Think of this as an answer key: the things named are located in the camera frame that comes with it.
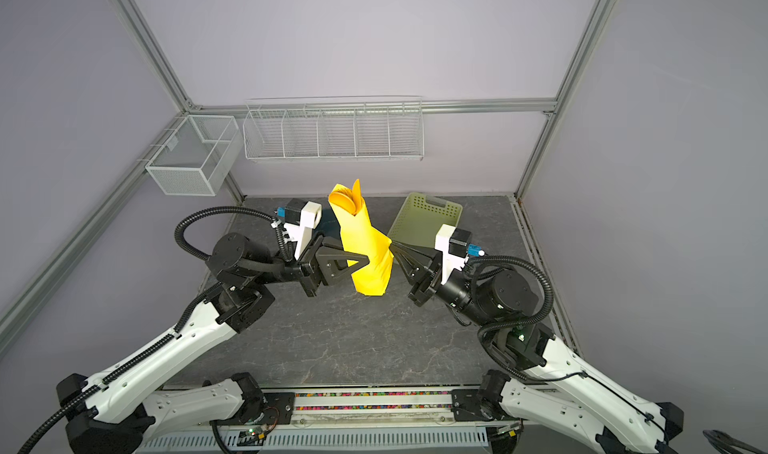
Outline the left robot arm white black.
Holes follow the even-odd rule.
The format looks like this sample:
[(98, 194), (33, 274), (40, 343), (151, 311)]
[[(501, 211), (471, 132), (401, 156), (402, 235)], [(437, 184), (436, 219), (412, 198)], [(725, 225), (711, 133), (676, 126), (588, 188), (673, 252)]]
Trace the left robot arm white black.
[[(269, 285), (297, 282), (313, 297), (319, 286), (349, 278), (368, 265), (368, 256), (316, 232), (321, 211), (312, 202), (282, 217), (243, 206), (216, 206), (180, 221), (175, 242), (205, 262), (215, 283), (193, 298), (175, 324), (133, 354), (90, 376), (72, 374), (62, 380), (57, 386), (58, 410), (30, 435), (21, 452), (31, 452), (60, 421), (66, 423), (67, 441), (75, 453), (133, 453), (147, 441), (197, 423), (258, 419), (264, 396), (247, 373), (196, 389), (163, 393), (160, 388), (258, 321), (275, 300)], [(223, 235), (211, 253), (186, 239), (193, 224), (223, 214), (268, 222), (277, 250), (239, 233)]]

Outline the yellow paper napkin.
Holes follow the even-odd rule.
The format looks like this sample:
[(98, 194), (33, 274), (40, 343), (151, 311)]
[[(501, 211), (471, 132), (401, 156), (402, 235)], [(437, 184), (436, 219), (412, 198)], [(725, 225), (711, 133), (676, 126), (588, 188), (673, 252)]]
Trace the yellow paper napkin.
[(364, 254), (369, 258), (369, 265), (352, 275), (356, 291), (369, 297), (383, 296), (391, 278), (394, 256), (390, 252), (391, 239), (376, 229), (371, 222), (366, 201), (362, 195), (360, 180), (351, 188), (336, 184), (333, 191), (346, 191), (353, 195), (358, 212), (350, 215), (333, 207), (341, 227), (341, 241), (345, 251)]

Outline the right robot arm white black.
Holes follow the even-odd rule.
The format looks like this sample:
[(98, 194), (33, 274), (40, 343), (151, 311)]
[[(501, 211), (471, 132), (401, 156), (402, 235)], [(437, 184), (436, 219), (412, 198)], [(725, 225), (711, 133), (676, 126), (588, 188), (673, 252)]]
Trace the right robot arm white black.
[(442, 301), (477, 326), (497, 364), (476, 394), (479, 417), (518, 418), (565, 435), (597, 453), (670, 453), (684, 414), (670, 402), (632, 393), (584, 361), (545, 319), (554, 307), (548, 276), (524, 259), (446, 254), (402, 243), (391, 248), (422, 305)]

